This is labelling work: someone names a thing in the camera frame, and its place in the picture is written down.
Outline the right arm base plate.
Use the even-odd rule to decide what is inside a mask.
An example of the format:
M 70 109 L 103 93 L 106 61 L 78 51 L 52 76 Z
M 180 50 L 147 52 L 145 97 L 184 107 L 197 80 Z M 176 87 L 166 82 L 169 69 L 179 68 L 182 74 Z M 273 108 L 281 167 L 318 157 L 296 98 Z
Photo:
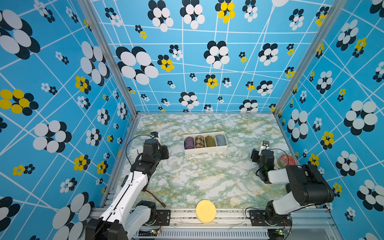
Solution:
M 253 227 L 289 227 L 292 225 L 292 218 L 288 215 L 267 216 L 262 210 L 249 210 L 248 217 Z

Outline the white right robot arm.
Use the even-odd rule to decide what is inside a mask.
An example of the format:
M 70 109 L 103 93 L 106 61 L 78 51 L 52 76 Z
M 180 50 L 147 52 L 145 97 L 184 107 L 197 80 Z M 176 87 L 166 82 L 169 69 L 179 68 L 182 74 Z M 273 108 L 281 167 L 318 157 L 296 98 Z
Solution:
M 270 222 L 287 217 L 308 206 L 331 203 L 334 191 L 320 174 L 317 167 L 309 165 L 287 165 L 275 169 L 274 152 L 269 149 L 253 149 L 251 160 L 259 169 L 256 175 L 265 184 L 286 184 L 287 194 L 267 203 L 266 219 Z

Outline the grey blue striped sock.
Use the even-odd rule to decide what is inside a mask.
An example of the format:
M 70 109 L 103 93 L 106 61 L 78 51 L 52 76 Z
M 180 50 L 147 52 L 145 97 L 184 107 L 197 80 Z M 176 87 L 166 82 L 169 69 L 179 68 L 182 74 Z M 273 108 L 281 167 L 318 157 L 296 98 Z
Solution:
M 226 137 L 222 134 L 216 135 L 216 142 L 218 147 L 227 145 Z

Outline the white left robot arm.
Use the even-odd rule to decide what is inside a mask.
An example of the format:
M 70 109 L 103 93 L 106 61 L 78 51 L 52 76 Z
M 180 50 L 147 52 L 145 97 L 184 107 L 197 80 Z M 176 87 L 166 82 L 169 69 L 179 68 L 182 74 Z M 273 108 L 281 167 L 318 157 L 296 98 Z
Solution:
M 152 224 L 156 219 L 156 203 L 134 203 L 140 192 L 147 189 L 160 161 L 168 158 L 168 147 L 158 137 L 152 135 L 146 139 L 117 197 L 98 219 L 91 219 L 86 225 L 85 239 L 131 240 L 144 224 Z

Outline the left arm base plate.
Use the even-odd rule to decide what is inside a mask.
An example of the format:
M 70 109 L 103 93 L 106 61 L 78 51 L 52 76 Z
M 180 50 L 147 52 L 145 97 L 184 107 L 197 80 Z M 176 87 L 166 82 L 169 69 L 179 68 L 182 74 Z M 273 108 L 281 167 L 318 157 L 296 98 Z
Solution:
M 153 221 L 144 223 L 145 226 L 169 226 L 171 220 L 171 210 L 157 210 Z

